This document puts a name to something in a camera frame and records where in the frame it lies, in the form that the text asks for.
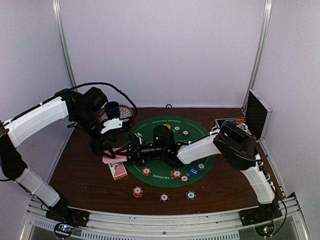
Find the red-backed card stack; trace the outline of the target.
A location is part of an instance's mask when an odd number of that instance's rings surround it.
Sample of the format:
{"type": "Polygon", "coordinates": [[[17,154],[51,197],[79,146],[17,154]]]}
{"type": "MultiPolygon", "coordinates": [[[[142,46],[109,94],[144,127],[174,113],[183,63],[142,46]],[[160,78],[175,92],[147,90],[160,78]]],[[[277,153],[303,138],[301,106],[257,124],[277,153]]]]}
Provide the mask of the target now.
{"type": "Polygon", "coordinates": [[[102,162],[104,164],[117,164],[117,163],[124,163],[127,162],[127,157],[122,155],[115,155],[115,158],[110,158],[108,156],[102,157],[102,162]]]}

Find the red-backed playing card deck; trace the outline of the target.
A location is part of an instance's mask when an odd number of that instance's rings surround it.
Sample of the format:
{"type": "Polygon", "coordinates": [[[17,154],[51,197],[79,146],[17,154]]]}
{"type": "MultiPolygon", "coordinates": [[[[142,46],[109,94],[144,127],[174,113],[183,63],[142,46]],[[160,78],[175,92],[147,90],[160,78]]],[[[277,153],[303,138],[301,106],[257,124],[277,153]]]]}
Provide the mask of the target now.
{"type": "Polygon", "coordinates": [[[116,181],[128,175],[125,165],[122,162],[108,164],[112,178],[116,181]]]}

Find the red tan 5 chip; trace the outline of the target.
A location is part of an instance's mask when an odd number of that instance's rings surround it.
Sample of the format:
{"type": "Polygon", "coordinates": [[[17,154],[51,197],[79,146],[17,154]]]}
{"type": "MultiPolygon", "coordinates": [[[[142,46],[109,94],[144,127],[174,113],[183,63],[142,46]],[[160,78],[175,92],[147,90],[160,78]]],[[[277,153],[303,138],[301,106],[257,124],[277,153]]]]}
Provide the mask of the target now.
{"type": "Polygon", "coordinates": [[[150,176],[151,173],[152,173],[152,170],[149,168],[149,167],[144,167],[142,170],[141,170],[141,173],[144,177],[147,177],[147,176],[150,176]]]}

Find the red tan chip stack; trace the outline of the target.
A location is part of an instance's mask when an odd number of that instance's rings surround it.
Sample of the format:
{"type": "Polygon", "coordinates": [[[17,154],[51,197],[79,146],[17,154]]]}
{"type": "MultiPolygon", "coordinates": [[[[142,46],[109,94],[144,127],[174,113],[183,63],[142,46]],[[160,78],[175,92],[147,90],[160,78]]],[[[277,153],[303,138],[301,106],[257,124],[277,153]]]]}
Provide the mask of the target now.
{"type": "Polygon", "coordinates": [[[143,188],[141,186],[135,186],[133,189],[132,189],[132,195],[135,197],[135,198],[141,198],[143,196],[143,188]]]}

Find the red tan 5 chips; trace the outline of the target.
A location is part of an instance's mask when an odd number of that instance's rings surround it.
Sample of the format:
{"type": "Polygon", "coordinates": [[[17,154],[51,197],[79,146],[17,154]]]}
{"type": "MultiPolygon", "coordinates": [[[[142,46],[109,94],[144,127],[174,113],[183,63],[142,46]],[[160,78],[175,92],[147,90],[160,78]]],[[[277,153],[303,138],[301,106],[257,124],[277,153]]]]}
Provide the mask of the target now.
{"type": "Polygon", "coordinates": [[[183,175],[182,172],[177,169],[174,169],[170,172],[170,176],[174,179],[179,179],[182,175],[183,175]]]}

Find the blue small blind button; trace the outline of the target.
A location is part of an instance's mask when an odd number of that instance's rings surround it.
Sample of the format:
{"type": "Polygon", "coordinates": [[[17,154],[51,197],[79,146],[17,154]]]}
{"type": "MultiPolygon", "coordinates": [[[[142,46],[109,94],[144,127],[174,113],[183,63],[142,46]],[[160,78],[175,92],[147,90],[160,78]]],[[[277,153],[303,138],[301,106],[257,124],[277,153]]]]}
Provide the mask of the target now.
{"type": "Polygon", "coordinates": [[[193,176],[193,177],[196,177],[200,174],[200,171],[196,168],[196,167],[191,167],[189,170],[188,170],[188,174],[190,176],[193,176]]]}

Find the green 20 chip stack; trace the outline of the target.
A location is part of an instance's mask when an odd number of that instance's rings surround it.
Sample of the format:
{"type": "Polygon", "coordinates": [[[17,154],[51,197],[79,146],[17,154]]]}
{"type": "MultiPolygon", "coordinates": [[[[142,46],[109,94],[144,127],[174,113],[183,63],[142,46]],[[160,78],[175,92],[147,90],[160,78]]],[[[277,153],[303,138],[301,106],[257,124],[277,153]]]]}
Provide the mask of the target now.
{"type": "Polygon", "coordinates": [[[188,200],[194,200],[197,197],[197,194],[194,191],[190,190],[185,194],[185,196],[188,200]]]}

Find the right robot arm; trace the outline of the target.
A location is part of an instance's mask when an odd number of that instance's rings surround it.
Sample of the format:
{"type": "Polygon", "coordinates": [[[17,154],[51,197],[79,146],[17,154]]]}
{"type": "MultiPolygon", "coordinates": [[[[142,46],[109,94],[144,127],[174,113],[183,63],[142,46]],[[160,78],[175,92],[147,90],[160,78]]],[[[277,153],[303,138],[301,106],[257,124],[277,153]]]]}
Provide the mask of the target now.
{"type": "Polygon", "coordinates": [[[168,127],[157,125],[153,128],[152,143],[143,143],[142,137],[130,134],[128,143],[114,153],[138,165],[144,165],[146,159],[160,157],[173,168],[221,154],[231,167],[244,174],[253,188],[259,203],[258,219],[266,221],[276,212],[276,190],[263,168],[255,139],[229,121],[214,127],[208,135],[187,143],[176,142],[168,127]]]}

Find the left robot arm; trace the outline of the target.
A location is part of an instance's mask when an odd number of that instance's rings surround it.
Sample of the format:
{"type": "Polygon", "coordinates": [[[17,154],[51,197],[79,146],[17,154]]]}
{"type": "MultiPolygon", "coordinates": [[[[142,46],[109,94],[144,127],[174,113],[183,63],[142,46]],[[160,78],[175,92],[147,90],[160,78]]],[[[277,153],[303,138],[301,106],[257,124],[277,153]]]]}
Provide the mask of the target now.
{"type": "Polygon", "coordinates": [[[66,88],[0,124],[0,168],[3,175],[38,198],[61,222],[72,218],[68,202],[24,161],[20,148],[56,122],[68,120],[89,135],[92,152],[103,155],[110,150],[105,143],[108,133],[123,125],[119,117],[105,122],[98,120],[96,114],[107,100],[97,87],[85,93],[66,88]]]}

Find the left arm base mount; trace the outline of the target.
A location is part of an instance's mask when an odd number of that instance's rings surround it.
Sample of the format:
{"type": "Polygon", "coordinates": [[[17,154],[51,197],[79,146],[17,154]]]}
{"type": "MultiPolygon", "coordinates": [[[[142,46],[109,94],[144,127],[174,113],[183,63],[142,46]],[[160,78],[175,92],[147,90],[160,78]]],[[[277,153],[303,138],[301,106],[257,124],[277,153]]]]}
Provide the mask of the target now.
{"type": "Polygon", "coordinates": [[[56,221],[53,233],[59,239],[69,238],[78,227],[86,227],[90,213],[85,210],[68,208],[65,215],[58,215],[52,210],[47,210],[45,217],[56,221]]]}

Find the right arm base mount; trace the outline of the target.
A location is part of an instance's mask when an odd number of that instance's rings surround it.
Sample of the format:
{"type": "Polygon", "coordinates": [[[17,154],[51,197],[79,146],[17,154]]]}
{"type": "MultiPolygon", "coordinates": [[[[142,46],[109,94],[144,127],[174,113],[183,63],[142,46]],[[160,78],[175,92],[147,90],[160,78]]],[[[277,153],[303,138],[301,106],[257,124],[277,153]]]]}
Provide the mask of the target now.
{"type": "Polygon", "coordinates": [[[243,227],[253,225],[255,233],[262,238],[270,238],[276,232],[275,219],[282,216],[281,210],[260,207],[241,210],[239,217],[243,227]]]}

